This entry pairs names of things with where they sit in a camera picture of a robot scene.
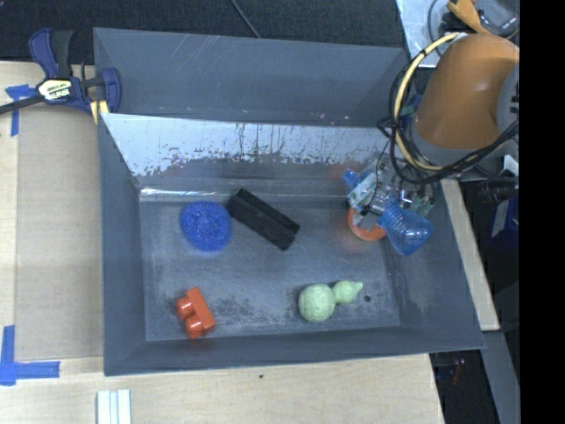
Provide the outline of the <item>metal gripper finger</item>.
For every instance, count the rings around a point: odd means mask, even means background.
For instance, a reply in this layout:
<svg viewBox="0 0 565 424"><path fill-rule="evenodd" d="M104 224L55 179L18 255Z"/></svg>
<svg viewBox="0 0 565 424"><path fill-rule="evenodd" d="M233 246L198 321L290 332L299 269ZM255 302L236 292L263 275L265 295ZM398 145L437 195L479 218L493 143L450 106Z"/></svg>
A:
<svg viewBox="0 0 565 424"><path fill-rule="evenodd" d="M380 211L373 206L364 206L352 217L353 224L363 230L372 230L378 225Z"/></svg>
<svg viewBox="0 0 565 424"><path fill-rule="evenodd" d="M351 207L365 207L373 199L376 189L375 178L365 178L347 195Z"/></svg>

